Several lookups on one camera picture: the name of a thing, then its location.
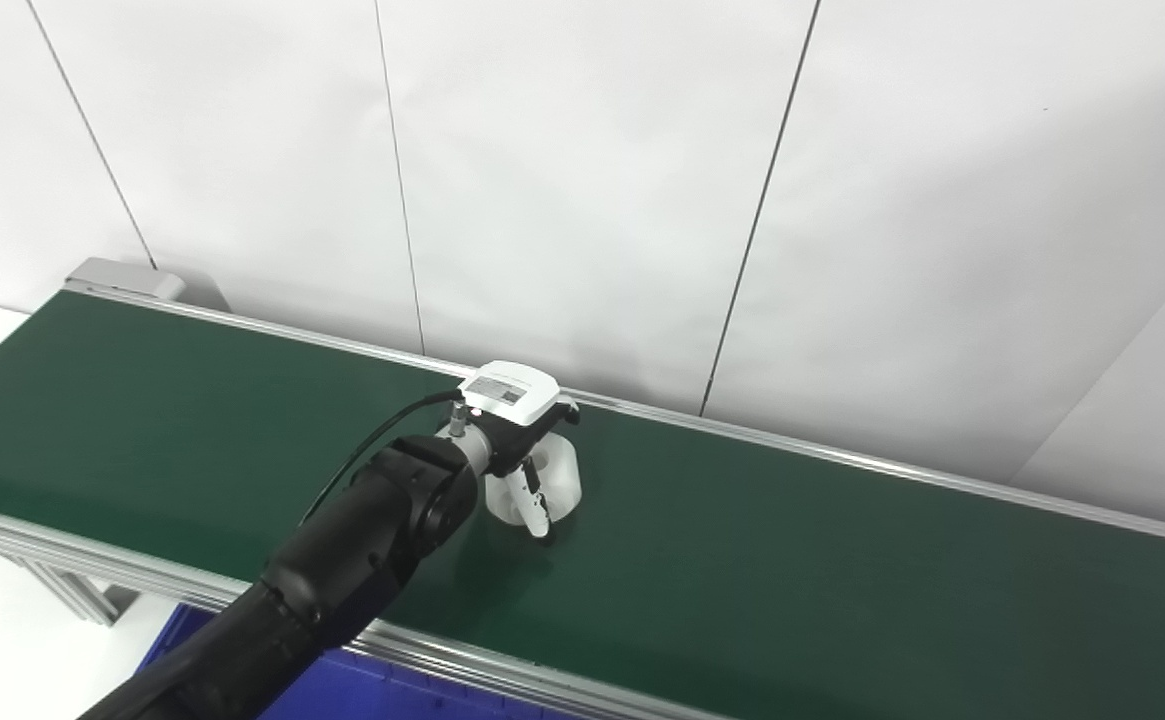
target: white wall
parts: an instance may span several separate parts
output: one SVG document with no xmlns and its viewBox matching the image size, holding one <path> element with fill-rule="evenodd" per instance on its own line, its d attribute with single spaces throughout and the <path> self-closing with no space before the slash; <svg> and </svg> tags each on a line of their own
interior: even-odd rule
<svg viewBox="0 0 1165 720">
<path fill-rule="evenodd" d="M 421 348 L 372 3 L 35 6 L 161 269 Z"/>
<path fill-rule="evenodd" d="M 1014 483 L 1165 518 L 1165 304 Z"/>
<path fill-rule="evenodd" d="M 692 411 L 812 13 L 34 6 L 101 155 L 0 3 L 0 305 L 149 247 L 240 313 Z M 1107 452 L 1165 428 L 1165 350 L 1121 369 L 1164 302 L 1165 3 L 835 0 L 706 414 L 1165 516 L 1165 445 Z"/>
<path fill-rule="evenodd" d="M 812 0 L 381 6 L 428 351 L 697 411 Z"/>
<path fill-rule="evenodd" d="M 1165 3 L 836 0 L 707 414 L 1008 480 L 1164 301 Z"/>
<path fill-rule="evenodd" d="M 34 310 L 89 255 L 147 261 L 35 17 L 0 1 L 0 305 Z"/>
</svg>

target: white plastic part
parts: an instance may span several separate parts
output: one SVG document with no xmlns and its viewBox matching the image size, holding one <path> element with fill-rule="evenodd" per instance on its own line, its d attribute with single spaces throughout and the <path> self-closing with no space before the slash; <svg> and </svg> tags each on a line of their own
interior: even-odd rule
<svg viewBox="0 0 1165 720">
<path fill-rule="evenodd" d="M 467 405 L 522 428 L 541 418 L 560 396 L 559 383 L 551 375 L 506 360 L 483 365 L 458 389 Z"/>
<path fill-rule="evenodd" d="M 506 473 L 503 478 L 506 495 L 514 506 L 515 514 L 523 520 L 528 532 L 535 538 L 545 538 L 551 532 L 551 516 L 546 510 L 546 493 L 528 489 L 528 474 L 523 470 Z"/>
<path fill-rule="evenodd" d="M 114 287 L 126 292 L 149 295 L 162 301 L 177 301 L 186 283 L 178 275 L 153 269 L 148 264 L 116 263 L 115 260 L 90 257 L 66 276 L 66 282 Z"/>
<path fill-rule="evenodd" d="M 546 433 L 531 452 L 537 478 L 542 481 L 541 493 L 546 497 L 546 511 L 551 521 L 567 516 L 582 502 L 582 475 L 578 473 L 578 454 L 573 443 L 556 433 Z M 518 473 L 506 475 L 506 479 L 485 475 L 485 506 L 495 518 L 510 525 L 523 525 L 524 516 L 515 503 L 509 483 L 515 478 L 523 479 Z M 536 532 L 532 525 L 530 532 L 542 537 L 546 529 Z"/>
</svg>

